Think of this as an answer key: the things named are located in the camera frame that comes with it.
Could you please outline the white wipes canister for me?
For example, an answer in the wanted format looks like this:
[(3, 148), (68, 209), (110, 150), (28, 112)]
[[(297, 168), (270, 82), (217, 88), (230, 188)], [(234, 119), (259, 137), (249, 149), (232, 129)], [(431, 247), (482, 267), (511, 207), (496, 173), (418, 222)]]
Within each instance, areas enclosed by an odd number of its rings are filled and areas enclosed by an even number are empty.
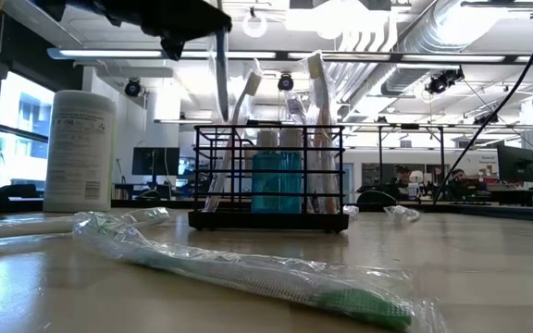
[(55, 93), (43, 193), (45, 212), (110, 209), (116, 113), (116, 104), (96, 93)]

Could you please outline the black ceiling track lights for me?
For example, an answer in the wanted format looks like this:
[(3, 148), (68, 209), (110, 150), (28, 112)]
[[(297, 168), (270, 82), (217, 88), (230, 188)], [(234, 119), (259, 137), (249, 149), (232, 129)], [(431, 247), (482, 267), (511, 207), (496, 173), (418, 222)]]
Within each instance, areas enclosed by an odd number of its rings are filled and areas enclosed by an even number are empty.
[(464, 78), (465, 74), (461, 68), (446, 69), (430, 78), (429, 83), (425, 87), (425, 91), (431, 95), (441, 94)]

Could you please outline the black computer monitor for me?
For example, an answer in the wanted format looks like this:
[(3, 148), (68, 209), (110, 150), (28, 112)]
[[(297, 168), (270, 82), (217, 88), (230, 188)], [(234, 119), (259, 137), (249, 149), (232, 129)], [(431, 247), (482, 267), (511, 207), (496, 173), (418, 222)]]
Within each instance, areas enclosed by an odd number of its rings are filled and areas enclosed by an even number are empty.
[(509, 183), (533, 182), (533, 151), (510, 146), (497, 148), (500, 180)]
[(179, 162), (179, 148), (136, 147), (131, 173), (137, 176), (178, 176)]

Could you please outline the long ceiling light bar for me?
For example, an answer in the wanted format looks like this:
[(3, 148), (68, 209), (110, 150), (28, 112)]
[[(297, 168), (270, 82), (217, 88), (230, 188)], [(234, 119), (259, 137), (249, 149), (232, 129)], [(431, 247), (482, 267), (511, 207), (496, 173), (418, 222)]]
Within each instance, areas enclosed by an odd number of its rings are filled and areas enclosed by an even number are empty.
[[(128, 59), (128, 60), (156, 60), (166, 59), (167, 56), (162, 50), (136, 50), (136, 49), (62, 49), (50, 48), (47, 50), (48, 55), (55, 60), (82, 60), (82, 59)], [(400, 53), (382, 53), (382, 52), (336, 52), (322, 51), (322, 59), (326, 62), (335, 63), (404, 63)], [(227, 58), (231, 60), (267, 60), (267, 61), (299, 61), (309, 57), (309, 52), (290, 52), (290, 51), (227, 51)], [(497, 54), (434, 54), (420, 56), (413, 64), (462, 64), (462, 65), (505, 65), (521, 66), (528, 60), (532, 59), (531, 55), (497, 55)]]

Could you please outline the person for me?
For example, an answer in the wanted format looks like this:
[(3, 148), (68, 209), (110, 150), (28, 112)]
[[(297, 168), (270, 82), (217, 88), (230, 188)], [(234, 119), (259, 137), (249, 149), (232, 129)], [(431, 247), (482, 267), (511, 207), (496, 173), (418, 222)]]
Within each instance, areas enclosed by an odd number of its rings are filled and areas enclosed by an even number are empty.
[(464, 191), (469, 190), (471, 184), (466, 173), (462, 169), (456, 168), (451, 173), (450, 186), (453, 191)]
[(398, 187), (407, 187), (410, 183), (410, 176), (411, 176), (412, 170), (408, 168), (407, 166), (401, 166), (398, 165), (395, 167), (395, 184)]

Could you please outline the black background metal frame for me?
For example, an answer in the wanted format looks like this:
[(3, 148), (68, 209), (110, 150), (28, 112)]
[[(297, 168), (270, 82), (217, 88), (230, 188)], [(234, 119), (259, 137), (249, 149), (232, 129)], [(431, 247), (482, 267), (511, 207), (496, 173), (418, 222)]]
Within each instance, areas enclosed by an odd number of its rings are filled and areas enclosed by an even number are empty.
[[(446, 125), (417, 124), (417, 123), (378, 123), (375, 128), (378, 133), (378, 163), (380, 164), (379, 179), (383, 180), (383, 164), (390, 162), (406, 162), (407, 164), (435, 165), (439, 162), (439, 170), (434, 170), (435, 179), (441, 184), (447, 179), (447, 162), (445, 147)], [(425, 132), (438, 146), (394, 147), (384, 144), (389, 135), (394, 134), (422, 134)]]

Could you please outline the black chair back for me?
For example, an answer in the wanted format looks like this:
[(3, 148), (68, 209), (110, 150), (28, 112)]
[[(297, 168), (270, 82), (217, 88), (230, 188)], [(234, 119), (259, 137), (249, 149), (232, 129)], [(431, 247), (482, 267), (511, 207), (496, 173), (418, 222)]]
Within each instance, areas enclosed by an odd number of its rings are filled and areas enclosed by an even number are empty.
[(397, 203), (397, 200), (386, 192), (368, 190), (360, 193), (356, 203), (358, 205), (392, 206)]

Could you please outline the silver ventilation duct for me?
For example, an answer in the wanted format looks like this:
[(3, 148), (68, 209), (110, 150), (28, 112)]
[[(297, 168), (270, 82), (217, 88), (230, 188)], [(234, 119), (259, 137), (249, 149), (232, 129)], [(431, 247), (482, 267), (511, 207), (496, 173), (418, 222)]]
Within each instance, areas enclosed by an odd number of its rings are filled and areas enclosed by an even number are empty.
[[(463, 50), (466, 42), (458, 42), (455, 32), (456, 19), (461, 14), (463, 0), (436, 0), (423, 17), (398, 43), (398, 51), (406, 65), (412, 65), (420, 56), (457, 53)], [(388, 64), (381, 82), (380, 91), (384, 96), (398, 96), (425, 75), (423, 66), (400, 68), (399, 63)]]

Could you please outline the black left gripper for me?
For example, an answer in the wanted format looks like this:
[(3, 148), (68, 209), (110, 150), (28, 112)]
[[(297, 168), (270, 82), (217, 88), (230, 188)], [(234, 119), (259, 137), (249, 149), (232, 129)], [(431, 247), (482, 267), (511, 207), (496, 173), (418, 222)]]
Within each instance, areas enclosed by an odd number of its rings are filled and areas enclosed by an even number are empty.
[[(49, 17), (59, 22), (68, 6), (105, 17), (111, 25), (138, 26), (149, 36), (158, 37), (160, 46), (171, 60), (180, 60), (184, 45), (190, 41), (230, 32), (231, 18), (207, 2), (172, 0), (32, 0)], [(194, 25), (194, 21), (206, 23)]]

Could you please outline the blue mouthwash bottle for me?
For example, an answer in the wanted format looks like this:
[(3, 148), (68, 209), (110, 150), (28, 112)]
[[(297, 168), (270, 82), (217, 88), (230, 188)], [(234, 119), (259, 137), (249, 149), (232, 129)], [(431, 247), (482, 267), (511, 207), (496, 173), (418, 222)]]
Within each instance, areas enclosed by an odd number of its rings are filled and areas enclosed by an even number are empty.
[(253, 157), (252, 212), (277, 213), (279, 211), (279, 162), (278, 134), (263, 129), (257, 133), (259, 151)]
[[(285, 173), (281, 175), (281, 191), (286, 193), (300, 193), (303, 191), (303, 175), (299, 173), (303, 169), (302, 152), (298, 148), (303, 146), (303, 131), (301, 129), (283, 129), (280, 133), (280, 145), (283, 147), (295, 147), (295, 150), (282, 151), (281, 169)], [(300, 214), (302, 212), (303, 198), (301, 196), (283, 196), (280, 199), (281, 210), (286, 214)]]

